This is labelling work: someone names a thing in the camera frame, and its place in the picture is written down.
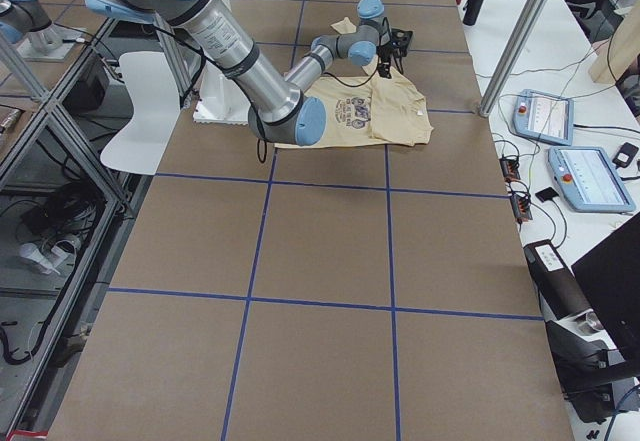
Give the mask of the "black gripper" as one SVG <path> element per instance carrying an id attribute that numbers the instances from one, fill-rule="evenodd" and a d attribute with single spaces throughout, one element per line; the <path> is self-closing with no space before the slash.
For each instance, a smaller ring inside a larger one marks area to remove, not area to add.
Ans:
<path id="1" fill-rule="evenodd" d="M 391 58 L 393 55 L 393 48 L 389 45 L 381 45 L 377 48 L 377 66 L 376 70 L 378 75 L 384 79 L 391 78 Z"/>

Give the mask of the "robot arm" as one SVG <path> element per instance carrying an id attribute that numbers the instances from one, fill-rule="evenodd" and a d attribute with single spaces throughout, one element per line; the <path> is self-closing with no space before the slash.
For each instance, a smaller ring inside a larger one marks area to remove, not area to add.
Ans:
<path id="1" fill-rule="evenodd" d="M 365 66 L 390 42 L 381 0 L 360 0 L 356 30 L 316 38 L 311 50 L 281 75 L 261 53 L 222 0 L 85 0 L 105 17 L 150 24 L 161 17 L 186 30 L 211 62 L 248 98 L 248 123 L 256 137 L 272 143 L 312 146 L 326 127 L 322 101 L 305 92 L 337 59 Z"/>

